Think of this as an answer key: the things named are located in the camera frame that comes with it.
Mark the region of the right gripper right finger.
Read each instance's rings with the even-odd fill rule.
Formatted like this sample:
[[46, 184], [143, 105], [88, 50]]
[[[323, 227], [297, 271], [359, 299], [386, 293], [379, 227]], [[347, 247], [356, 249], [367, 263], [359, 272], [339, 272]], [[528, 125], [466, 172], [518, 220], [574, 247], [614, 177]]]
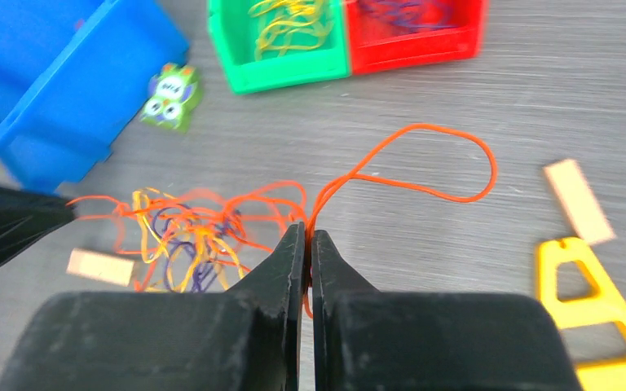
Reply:
[[318, 390], [578, 390], [549, 312], [497, 292], [383, 292], [311, 241]]

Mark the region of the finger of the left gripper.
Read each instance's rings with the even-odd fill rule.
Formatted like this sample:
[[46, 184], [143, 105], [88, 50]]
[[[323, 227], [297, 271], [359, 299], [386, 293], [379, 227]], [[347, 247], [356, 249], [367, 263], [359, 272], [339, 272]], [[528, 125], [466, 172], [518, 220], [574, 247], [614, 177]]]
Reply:
[[75, 218], [68, 199], [0, 187], [0, 266]]

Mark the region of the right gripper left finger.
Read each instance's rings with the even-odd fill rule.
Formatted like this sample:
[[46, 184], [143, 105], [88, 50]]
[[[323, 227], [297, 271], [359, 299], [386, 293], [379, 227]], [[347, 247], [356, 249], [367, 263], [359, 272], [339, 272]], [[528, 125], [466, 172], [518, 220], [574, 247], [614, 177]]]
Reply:
[[0, 390], [295, 390], [304, 252], [298, 223], [225, 292], [55, 295]]

